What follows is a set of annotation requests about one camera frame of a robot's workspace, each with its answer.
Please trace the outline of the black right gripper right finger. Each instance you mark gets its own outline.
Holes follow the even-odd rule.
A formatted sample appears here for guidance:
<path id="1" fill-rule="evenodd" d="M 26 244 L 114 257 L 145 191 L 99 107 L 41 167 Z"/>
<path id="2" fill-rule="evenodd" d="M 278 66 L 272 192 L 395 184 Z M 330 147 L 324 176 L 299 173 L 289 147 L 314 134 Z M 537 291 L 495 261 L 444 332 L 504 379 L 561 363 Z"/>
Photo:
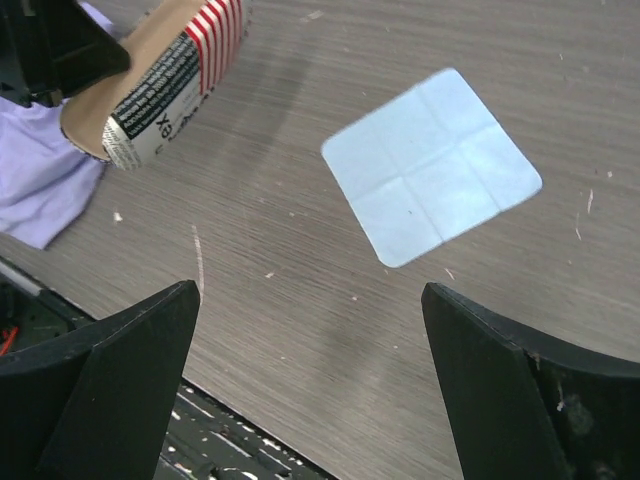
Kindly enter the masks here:
<path id="1" fill-rule="evenodd" d="M 467 479 L 636 479 L 639 365 L 543 333 L 435 282 L 421 297 Z"/>

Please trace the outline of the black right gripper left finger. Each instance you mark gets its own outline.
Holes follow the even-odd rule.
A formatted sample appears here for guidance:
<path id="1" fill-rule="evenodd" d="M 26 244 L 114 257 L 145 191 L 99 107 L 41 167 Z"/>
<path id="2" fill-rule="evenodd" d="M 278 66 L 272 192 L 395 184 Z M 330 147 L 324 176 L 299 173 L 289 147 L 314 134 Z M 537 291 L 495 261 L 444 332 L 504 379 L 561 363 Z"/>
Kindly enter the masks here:
<path id="1" fill-rule="evenodd" d="M 2 478 L 152 478 L 199 305 L 195 281 L 179 281 L 2 356 Z"/>

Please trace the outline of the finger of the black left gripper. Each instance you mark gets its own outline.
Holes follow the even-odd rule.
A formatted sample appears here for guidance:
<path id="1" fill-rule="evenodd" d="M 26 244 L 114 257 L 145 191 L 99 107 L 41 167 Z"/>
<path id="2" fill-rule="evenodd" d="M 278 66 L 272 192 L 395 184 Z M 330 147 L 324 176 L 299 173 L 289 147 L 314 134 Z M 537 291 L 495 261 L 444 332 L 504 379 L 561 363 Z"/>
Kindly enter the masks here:
<path id="1" fill-rule="evenodd" d="M 56 107 L 129 69 L 130 55 L 76 1 L 1 2 L 1 97 Z"/>

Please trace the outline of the flag print glasses case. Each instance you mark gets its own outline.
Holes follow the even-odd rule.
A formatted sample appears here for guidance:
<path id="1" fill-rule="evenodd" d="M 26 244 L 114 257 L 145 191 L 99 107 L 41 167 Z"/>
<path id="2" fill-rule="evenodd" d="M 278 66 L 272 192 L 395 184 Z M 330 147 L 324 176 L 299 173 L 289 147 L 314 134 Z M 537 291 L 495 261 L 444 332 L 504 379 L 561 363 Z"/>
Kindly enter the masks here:
<path id="1" fill-rule="evenodd" d="M 121 169 L 154 160 L 228 72 L 252 12 L 251 0 L 162 2 L 121 42 L 129 70 L 64 105 L 63 134 Z"/>

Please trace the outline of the lavender crumpled cloth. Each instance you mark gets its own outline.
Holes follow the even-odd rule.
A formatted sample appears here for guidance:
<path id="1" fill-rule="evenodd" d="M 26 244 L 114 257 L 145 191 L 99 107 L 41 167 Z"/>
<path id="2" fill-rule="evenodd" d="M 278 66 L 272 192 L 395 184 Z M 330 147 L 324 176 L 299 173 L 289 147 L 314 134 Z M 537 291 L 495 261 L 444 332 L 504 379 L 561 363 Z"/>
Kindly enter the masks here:
<path id="1" fill-rule="evenodd" d="M 76 2 L 115 39 L 106 16 Z M 56 107 L 22 107 L 1 97 L 1 231 L 36 249 L 82 214 L 104 169 L 61 130 L 61 110 L 71 98 Z"/>

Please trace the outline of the light blue cleaning cloth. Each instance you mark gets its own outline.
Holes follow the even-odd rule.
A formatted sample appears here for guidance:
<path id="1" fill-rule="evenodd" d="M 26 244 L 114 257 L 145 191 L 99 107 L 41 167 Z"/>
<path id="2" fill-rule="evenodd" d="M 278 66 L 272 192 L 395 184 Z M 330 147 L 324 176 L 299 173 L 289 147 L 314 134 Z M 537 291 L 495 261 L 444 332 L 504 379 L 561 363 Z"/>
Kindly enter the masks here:
<path id="1" fill-rule="evenodd" d="M 322 145 L 379 261 L 399 268 L 535 196 L 543 181 L 455 69 Z"/>

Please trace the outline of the black paint-splattered base plate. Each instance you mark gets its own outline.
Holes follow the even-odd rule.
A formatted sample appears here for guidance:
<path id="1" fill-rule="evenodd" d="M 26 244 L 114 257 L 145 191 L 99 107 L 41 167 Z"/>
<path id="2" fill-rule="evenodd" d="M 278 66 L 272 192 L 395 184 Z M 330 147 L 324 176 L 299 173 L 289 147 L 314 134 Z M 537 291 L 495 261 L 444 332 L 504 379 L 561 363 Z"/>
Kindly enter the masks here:
<path id="1" fill-rule="evenodd" d="M 200 306 L 179 281 L 97 320 L 1 266 L 5 479 L 324 479 L 183 377 Z"/>

